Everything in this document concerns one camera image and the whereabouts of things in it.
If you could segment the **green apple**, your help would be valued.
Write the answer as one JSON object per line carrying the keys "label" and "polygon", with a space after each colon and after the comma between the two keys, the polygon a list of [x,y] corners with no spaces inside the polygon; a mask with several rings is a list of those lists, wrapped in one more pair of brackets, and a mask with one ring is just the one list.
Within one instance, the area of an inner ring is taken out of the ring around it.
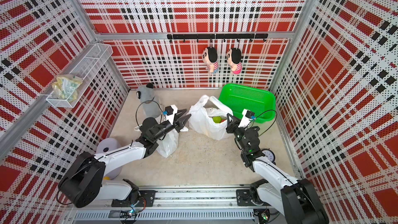
{"label": "green apple", "polygon": [[222,123],[223,119],[220,116],[212,117],[214,123]]}

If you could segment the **printed white plastic bag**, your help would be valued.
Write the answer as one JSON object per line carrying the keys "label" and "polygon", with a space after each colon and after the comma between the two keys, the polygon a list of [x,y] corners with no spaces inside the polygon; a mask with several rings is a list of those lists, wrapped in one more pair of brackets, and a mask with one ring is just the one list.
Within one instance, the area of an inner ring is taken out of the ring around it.
{"label": "printed white plastic bag", "polygon": [[[204,134],[213,140],[223,140],[231,135],[226,132],[227,114],[233,111],[214,96],[202,95],[199,101],[190,107],[188,114],[189,127],[197,133]],[[212,117],[220,116],[222,123],[214,123]]]}

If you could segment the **plain white plastic bag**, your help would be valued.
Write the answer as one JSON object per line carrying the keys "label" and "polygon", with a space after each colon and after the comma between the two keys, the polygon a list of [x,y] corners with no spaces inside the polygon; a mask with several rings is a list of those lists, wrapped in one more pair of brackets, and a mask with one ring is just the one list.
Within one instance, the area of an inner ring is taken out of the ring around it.
{"label": "plain white plastic bag", "polygon": [[135,142],[143,144],[146,148],[144,158],[149,157],[155,151],[157,151],[162,157],[168,158],[177,150],[178,140],[179,133],[175,130],[175,128],[172,128],[170,132],[168,132],[165,136],[162,136],[154,144],[146,141],[142,136],[136,139]]}

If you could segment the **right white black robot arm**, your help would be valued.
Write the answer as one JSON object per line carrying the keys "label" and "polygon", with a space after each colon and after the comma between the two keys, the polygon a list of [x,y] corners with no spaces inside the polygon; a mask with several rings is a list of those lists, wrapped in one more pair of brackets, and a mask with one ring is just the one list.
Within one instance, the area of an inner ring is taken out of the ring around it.
{"label": "right white black robot arm", "polygon": [[226,120],[226,132],[235,136],[245,167],[262,177],[250,185],[249,201],[272,206],[288,224],[328,224],[329,217],[313,184],[290,176],[276,166],[274,156],[268,156],[271,150],[260,149],[260,128],[250,126],[254,120],[251,111],[244,111],[243,119],[227,114]]}

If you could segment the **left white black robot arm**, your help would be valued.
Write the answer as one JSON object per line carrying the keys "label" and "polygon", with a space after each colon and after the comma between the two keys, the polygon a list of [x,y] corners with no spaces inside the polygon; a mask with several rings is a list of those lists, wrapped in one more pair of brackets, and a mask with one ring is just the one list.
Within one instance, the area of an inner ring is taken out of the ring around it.
{"label": "left white black robot arm", "polygon": [[168,106],[164,113],[166,120],[162,123],[152,117],[146,118],[140,125],[140,137],[127,146],[95,155],[81,153],[60,180],[58,192],[76,208],[100,200],[112,200],[113,207],[128,207],[139,202],[143,196],[130,180],[105,180],[104,176],[130,162],[149,157],[160,139],[171,131],[180,132],[191,117],[186,109],[175,110],[173,106]]}

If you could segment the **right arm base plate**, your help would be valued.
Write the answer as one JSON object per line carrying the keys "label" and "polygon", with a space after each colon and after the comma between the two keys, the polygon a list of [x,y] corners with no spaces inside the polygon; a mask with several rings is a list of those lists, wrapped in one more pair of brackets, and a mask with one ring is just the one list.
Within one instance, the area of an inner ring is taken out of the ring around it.
{"label": "right arm base plate", "polygon": [[238,189],[236,201],[238,206],[264,206],[265,204],[252,189]]}

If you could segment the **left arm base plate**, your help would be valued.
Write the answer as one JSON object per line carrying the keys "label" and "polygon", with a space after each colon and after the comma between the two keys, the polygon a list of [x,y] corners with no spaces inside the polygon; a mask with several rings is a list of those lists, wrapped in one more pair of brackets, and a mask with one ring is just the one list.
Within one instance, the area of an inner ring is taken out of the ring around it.
{"label": "left arm base plate", "polygon": [[130,193],[125,200],[113,200],[112,207],[153,207],[155,190],[136,190]]}

